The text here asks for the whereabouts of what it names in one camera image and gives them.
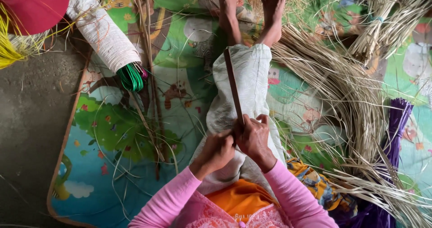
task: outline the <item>hand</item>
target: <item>hand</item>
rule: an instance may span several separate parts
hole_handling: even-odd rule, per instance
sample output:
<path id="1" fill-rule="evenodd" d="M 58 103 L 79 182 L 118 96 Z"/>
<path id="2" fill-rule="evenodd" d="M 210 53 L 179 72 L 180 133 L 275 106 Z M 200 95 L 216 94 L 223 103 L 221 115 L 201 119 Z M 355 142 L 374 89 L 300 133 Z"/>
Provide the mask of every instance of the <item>hand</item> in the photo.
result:
<path id="1" fill-rule="evenodd" d="M 268 116 L 261 114 L 255 120 L 243 114 L 243 120 L 244 127 L 240 126 L 237 119 L 234 122 L 235 142 L 243 153 L 255 161 L 263 173 L 267 173 L 277 162 L 267 146 L 270 132 Z"/>
<path id="2" fill-rule="evenodd" d="M 200 181 L 208 174 L 224 167 L 234 157 L 235 144 L 232 130 L 207 136 L 201 153 L 189 166 Z"/>

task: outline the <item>concrete floor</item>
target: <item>concrete floor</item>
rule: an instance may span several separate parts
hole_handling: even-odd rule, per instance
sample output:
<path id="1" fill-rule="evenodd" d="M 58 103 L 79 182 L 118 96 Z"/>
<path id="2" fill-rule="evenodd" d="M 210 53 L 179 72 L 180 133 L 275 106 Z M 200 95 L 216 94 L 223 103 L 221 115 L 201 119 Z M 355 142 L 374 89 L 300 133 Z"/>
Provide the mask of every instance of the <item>concrete floor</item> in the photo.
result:
<path id="1" fill-rule="evenodd" d="M 64 49 L 57 39 L 54 50 Z M 84 64 L 67 43 L 66 52 L 0 70 L 0 174 L 7 180 L 0 178 L 0 227 L 73 227 L 48 216 L 46 198 Z"/>

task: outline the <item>white pants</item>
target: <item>white pants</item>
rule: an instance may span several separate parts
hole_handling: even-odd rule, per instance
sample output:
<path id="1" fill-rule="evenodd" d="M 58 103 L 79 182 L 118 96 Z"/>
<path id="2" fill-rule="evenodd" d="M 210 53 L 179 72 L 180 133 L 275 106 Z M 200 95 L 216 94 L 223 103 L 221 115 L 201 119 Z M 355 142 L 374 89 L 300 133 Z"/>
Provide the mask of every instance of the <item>white pants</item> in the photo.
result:
<path id="1" fill-rule="evenodd" d="M 229 50 L 240 98 L 241 112 L 251 118 L 256 118 L 260 114 L 269 115 L 266 95 L 267 75 L 270 60 L 272 59 L 270 48 L 264 44 L 257 44 L 251 48 L 245 45 L 235 45 L 229 47 Z M 237 117 L 223 54 L 219 56 L 213 65 L 213 77 L 219 93 L 214 98 L 207 113 L 207 134 L 232 129 L 233 120 Z M 270 119 L 269 128 L 268 147 L 272 150 L 274 156 L 286 165 L 278 130 Z M 192 156 L 191 162 L 201 152 L 206 138 L 202 138 Z M 197 190 L 206 195 L 233 184 L 239 178 L 260 185 L 274 197 L 273 191 L 259 167 L 238 147 L 236 147 L 234 158 L 224 168 L 208 175 Z"/>

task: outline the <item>white fabric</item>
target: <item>white fabric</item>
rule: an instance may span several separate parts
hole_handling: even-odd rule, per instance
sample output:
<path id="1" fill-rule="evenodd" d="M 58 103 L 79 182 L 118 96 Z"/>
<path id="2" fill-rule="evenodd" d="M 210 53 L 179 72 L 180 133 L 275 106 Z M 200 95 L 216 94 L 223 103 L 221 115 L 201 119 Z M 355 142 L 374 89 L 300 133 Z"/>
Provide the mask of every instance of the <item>white fabric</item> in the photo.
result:
<path id="1" fill-rule="evenodd" d="M 66 14 L 111 71 L 141 63 L 136 48 L 97 0 L 69 0 Z"/>
<path id="2" fill-rule="evenodd" d="M 251 118 L 256 118 L 260 114 L 268 115 L 269 108 L 266 95 L 267 74 L 272 59 L 270 48 L 264 44 L 257 44 L 251 48 L 245 45 L 235 45 L 229 47 L 229 50 L 240 98 L 241 112 L 248 114 Z M 213 65 L 213 77 L 219 89 L 219 94 L 214 98 L 207 113 L 207 134 L 231 129 L 233 120 L 237 117 L 223 54 L 219 56 Z M 269 120 L 269 128 L 268 147 L 272 150 L 274 156 L 286 165 L 279 133 L 272 120 Z M 191 162 L 201 152 L 205 141 L 206 137 L 203 137 L 192 156 Z M 238 147 L 236 147 L 235 157 L 224 168 L 208 175 L 197 190 L 206 195 L 233 184 L 239 178 L 260 185 L 274 196 L 259 167 L 242 153 Z"/>

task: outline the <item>wooden ruler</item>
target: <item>wooden ruler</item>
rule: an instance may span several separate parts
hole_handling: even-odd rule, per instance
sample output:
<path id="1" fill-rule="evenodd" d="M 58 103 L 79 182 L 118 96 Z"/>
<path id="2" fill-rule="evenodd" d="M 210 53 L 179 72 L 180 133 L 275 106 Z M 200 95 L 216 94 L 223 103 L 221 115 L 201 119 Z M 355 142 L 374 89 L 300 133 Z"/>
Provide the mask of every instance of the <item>wooden ruler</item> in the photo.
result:
<path id="1" fill-rule="evenodd" d="M 231 56 L 228 48 L 223 51 L 223 55 L 225 57 L 226 71 L 228 73 L 229 85 L 231 87 L 232 99 L 234 100 L 238 122 L 242 127 L 244 127 L 245 121 L 243 120 L 243 114 L 241 113 L 239 93 L 237 92 L 237 85 L 235 84 L 234 70 L 232 69 Z"/>

